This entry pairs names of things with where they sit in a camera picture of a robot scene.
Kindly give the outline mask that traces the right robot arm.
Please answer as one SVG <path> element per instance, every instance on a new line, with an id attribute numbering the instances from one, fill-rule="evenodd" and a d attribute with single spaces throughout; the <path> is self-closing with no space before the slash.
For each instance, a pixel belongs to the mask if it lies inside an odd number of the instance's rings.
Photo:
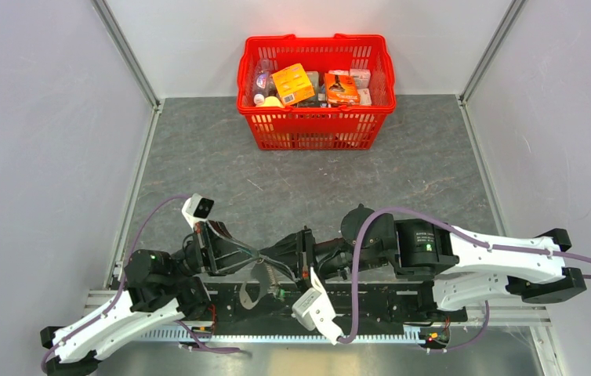
<path id="1" fill-rule="evenodd" d="M 397 279 L 419 283 L 415 309 L 424 320 L 490 298 L 516 295 L 527 304 L 553 304 L 587 289 L 582 271 L 554 255 L 571 246 L 566 230 L 532 239 L 506 238 L 382 214 L 361 233 L 372 214 L 359 205 L 343 218 L 340 238 L 318 243 L 304 229 L 260 253 L 297 284 L 310 272 L 321 281 L 346 280 L 354 271 L 354 247 L 359 244 L 358 272 L 392 266 Z"/>

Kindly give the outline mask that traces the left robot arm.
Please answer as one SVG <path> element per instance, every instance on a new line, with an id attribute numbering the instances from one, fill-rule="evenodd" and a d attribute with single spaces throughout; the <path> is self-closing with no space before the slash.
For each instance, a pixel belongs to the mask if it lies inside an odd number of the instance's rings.
<path id="1" fill-rule="evenodd" d="M 47 375 L 89 375 L 125 344 L 163 324 L 198 321 L 212 305 L 200 276 L 223 277 L 260 259 L 217 221 L 193 219 L 180 250 L 146 249 L 129 254 L 118 289 L 109 301 L 65 327 L 45 327 Z"/>

